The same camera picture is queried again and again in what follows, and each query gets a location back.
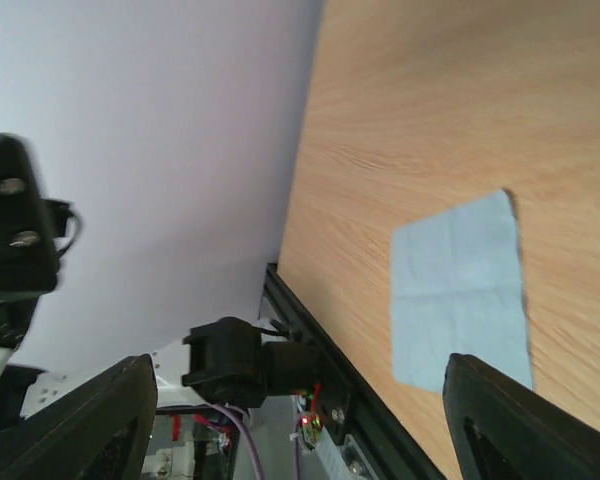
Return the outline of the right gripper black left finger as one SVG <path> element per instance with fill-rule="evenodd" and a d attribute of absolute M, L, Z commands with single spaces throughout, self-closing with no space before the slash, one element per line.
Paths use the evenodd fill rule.
<path fill-rule="evenodd" d="M 43 373 L 9 366 L 0 379 L 0 479 L 137 479 L 157 408 L 149 355 L 129 356 L 24 413 Z"/>

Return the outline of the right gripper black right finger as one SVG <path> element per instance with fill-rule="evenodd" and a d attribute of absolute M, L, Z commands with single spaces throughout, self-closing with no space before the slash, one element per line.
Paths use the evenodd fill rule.
<path fill-rule="evenodd" d="M 600 479 L 600 432 L 473 355 L 450 356 L 445 416 L 464 479 Z"/>

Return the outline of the light blue cleaning cloth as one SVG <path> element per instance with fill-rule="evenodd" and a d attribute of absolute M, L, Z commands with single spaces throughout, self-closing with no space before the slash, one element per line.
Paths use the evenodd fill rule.
<path fill-rule="evenodd" d="M 519 227 L 507 191 L 396 229 L 390 283 L 397 382 L 439 393 L 458 353 L 532 387 Z"/>

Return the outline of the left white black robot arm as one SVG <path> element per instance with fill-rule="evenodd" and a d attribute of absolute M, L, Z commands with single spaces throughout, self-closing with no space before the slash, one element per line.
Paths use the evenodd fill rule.
<path fill-rule="evenodd" d="M 39 299 L 57 287 L 65 249 L 55 241 L 74 217 L 67 203 L 43 198 L 24 143 L 0 134 L 0 378 Z M 182 385 L 224 415 L 310 391 L 318 349 L 262 336 L 235 317 L 192 329 Z M 0 479 L 136 479 L 158 404 L 150 356 L 127 357 L 1 429 Z"/>

